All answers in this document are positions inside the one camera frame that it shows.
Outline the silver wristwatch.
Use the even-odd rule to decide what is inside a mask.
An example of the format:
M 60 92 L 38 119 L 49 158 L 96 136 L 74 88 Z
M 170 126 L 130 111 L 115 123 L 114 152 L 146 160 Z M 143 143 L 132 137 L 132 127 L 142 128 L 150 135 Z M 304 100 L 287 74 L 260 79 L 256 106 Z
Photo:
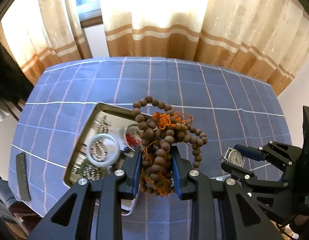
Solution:
M 221 161 L 227 161 L 231 164 L 239 166 L 241 168 L 244 167 L 245 160 L 243 155 L 234 148 L 228 148 L 225 153 L 220 157 Z

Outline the brown wooden bead mala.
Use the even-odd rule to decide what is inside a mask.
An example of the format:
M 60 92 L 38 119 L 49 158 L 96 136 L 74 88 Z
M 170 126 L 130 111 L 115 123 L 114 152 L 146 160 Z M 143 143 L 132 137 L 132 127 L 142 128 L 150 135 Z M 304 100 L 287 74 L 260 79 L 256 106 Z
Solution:
M 195 157 L 192 166 L 199 168 L 201 147 L 207 144 L 207 135 L 192 125 L 191 115 L 175 111 L 171 105 L 150 95 L 133 103 L 132 115 L 141 130 L 140 191 L 167 197 L 173 191 L 172 146 L 190 145 Z

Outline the blue checked tablecloth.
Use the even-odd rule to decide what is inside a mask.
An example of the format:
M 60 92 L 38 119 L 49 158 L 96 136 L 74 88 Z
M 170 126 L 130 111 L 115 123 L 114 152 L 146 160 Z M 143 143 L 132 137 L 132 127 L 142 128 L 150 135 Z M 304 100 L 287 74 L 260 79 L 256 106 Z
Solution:
M 150 95 L 190 114 L 208 136 L 199 170 L 224 176 L 221 157 L 237 144 L 291 143 L 270 85 L 225 68 L 164 58 L 118 57 L 58 64 L 37 81 L 12 142 L 9 186 L 18 197 L 16 155 L 25 153 L 30 201 L 44 216 L 68 190 L 65 170 L 98 102 L 130 109 Z

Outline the grey trouser leg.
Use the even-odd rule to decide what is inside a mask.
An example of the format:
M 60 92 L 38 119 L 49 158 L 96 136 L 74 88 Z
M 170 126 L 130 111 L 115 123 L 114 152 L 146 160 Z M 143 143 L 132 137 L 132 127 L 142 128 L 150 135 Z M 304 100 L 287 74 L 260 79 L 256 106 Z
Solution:
M 3 180 L 0 176 L 0 211 L 7 211 L 13 215 L 13 205 L 17 200 L 12 193 L 8 181 Z

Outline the right beige orange curtain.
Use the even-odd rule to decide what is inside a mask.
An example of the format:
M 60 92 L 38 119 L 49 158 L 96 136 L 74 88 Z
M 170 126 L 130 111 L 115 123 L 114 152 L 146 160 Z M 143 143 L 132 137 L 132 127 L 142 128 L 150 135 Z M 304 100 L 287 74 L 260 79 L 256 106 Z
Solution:
M 110 56 L 159 56 L 225 67 L 280 94 L 309 55 L 298 0 L 100 0 Z

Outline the beige orange curtain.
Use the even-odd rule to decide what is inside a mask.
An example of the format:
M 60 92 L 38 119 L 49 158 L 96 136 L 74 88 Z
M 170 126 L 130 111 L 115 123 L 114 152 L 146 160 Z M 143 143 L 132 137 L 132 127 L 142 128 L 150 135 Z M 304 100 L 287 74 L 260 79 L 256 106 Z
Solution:
M 225 67 L 280 94 L 309 55 L 298 0 L 100 0 L 110 56 L 159 56 Z
M 76 0 L 15 0 L 0 22 L 0 42 L 32 84 L 50 66 L 91 57 Z

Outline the dark hanging clothes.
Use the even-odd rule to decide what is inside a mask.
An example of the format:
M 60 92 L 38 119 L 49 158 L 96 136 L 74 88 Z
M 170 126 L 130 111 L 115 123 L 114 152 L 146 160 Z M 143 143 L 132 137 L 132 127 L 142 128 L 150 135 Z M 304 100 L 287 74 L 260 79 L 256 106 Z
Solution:
M 18 116 L 8 103 L 12 103 L 19 111 L 22 111 L 18 103 L 20 100 L 27 101 L 32 90 L 33 84 L 0 42 L 0 121 L 8 115 L 18 121 Z

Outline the left beige orange curtain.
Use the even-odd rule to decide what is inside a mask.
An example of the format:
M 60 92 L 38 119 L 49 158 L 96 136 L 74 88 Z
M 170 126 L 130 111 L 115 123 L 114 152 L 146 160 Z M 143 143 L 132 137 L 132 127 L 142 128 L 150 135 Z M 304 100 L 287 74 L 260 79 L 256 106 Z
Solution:
M 0 42 L 32 84 L 50 66 L 91 57 L 76 0 L 15 0 L 0 22 Z

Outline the window frame sill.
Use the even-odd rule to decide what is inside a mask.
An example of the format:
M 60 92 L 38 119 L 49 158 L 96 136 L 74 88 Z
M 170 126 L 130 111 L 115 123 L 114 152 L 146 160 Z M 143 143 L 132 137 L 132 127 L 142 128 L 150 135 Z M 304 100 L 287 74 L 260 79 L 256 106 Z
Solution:
M 81 27 L 87 28 L 103 23 L 100 0 L 76 0 Z

